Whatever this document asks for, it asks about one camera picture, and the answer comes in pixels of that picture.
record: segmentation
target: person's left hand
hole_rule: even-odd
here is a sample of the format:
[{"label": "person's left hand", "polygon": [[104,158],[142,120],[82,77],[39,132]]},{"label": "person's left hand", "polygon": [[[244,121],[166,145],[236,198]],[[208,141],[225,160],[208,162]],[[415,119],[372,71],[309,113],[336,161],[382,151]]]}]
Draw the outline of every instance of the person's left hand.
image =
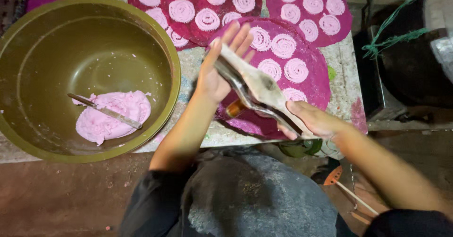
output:
[{"label": "person's left hand", "polygon": [[[250,25],[246,23],[241,29],[239,28],[239,22],[233,21],[223,34],[222,38],[218,37],[213,40],[209,54],[206,56],[200,67],[195,93],[201,93],[215,104],[220,103],[231,90],[229,83],[224,80],[214,68],[214,62],[220,54],[222,43],[229,44],[232,41],[230,49],[238,56],[242,57],[253,42],[253,35],[249,33]],[[251,50],[244,57],[244,60],[249,62],[254,54],[255,52]]]}]

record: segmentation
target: pink dough crumb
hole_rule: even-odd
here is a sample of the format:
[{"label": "pink dough crumb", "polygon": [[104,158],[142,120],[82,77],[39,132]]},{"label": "pink dough crumb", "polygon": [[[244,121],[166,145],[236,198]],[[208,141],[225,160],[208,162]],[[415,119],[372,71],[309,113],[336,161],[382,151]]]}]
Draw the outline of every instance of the pink dough crumb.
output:
[{"label": "pink dough crumb", "polygon": [[[120,113],[143,124],[151,114],[151,104],[142,91],[112,92],[102,95],[91,94],[88,100],[100,107]],[[105,140],[127,136],[136,131],[135,128],[119,120],[87,107],[76,122],[76,131],[83,138],[101,145]]]}]

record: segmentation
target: hand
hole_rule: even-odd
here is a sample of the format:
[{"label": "hand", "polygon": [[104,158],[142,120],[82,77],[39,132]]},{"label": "hand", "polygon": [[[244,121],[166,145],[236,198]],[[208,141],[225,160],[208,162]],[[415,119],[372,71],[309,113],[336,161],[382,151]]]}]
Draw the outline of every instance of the hand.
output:
[{"label": "hand", "polygon": [[[325,140],[331,139],[338,132],[352,127],[345,121],[329,113],[325,113],[304,101],[287,101],[286,107],[291,113],[301,119],[314,135]],[[291,140],[297,138],[295,133],[292,133],[279,123],[277,123],[277,128]]]},{"label": "hand", "polygon": [[[220,54],[222,43],[229,44],[232,40],[230,49],[242,57],[253,42],[253,35],[249,33],[250,25],[246,23],[241,29],[239,28],[239,22],[235,21],[230,25],[222,38],[216,38],[212,41],[209,54],[200,67],[195,93],[206,96],[215,104],[220,103],[231,90],[229,83],[219,75],[213,65]],[[249,62],[254,54],[255,52],[253,50],[250,51],[244,57],[244,60]]]}]

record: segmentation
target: concrete floor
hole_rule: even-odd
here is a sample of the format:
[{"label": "concrete floor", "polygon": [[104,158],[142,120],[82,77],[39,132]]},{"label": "concrete floor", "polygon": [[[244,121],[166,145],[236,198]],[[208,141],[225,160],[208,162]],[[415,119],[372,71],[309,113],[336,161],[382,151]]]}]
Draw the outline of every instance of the concrete floor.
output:
[{"label": "concrete floor", "polygon": [[[378,142],[405,159],[453,201],[453,131],[371,133]],[[275,146],[262,150],[311,175],[325,159],[292,159]],[[115,236],[125,206],[151,153],[125,154],[107,161],[66,165],[45,161],[0,165],[0,236]],[[351,188],[347,161],[341,182]],[[366,226],[348,212],[354,205],[336,187],[322,187],[354,232]]]},{"label": "concrete floor", "polygon": [[[326,163],[314,157],[289,158],[270,144],[260,149],[308,176]],[[46,161],[0,165],[0,236],[114,236],[151,157],[152,153],[139,153],[82,165]],[[350,171],[343,173],[342,182],[352,188]],[[346,222],[358,231],[365,229],[348,215],[354,205],[336,186],[323,189]]]}]

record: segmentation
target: green rope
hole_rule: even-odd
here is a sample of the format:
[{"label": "green rope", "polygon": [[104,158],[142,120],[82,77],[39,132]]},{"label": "green rope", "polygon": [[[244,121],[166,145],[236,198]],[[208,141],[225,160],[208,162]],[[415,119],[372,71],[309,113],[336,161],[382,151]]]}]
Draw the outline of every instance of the green rope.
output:
[{"label": "green rope", "polygon": [[413,3],[414,1],[415,0],[406,0],[402,5],[400,5],[392,13],[392,15],[390,15],[390,17],[388,17],[382,23],[381,27],[379,27],[379,30],[377,31],[376,36],[373,38],[371,43],[362,47],[363,50],[367,51],[366,54],[363,57],[367,57],[367,56],[371,55],[372,58],[377,58],[379,52],[381,52],[383,49],[386,49],[386,48],[388,48],[388,47],[390,47],[390,46],[392,46],[392,45],[394,45],[395,43],[398,43],[398,42],[408,42],[408,41],[410,41],[412,39],[416,39],[416,38],[422,36],[422,34],[428,32],[428,30],[426,28],[422,28],[422,29],[419,29],[419,30],[416,30],[416,31],[411,31],[411,32],[409,32],[407,34],[390,37],[390,38],[388,38],[387,40],[385,40],[382,43],[376,43],[376,41],[379,38],[379,36],[381,35],[382,31],[388,25],[390,25],[390,23],[392,23],[393,20],[395,20],[395,17],[398,15],[399,11],[403,7],[405,7],[408,4]]}]

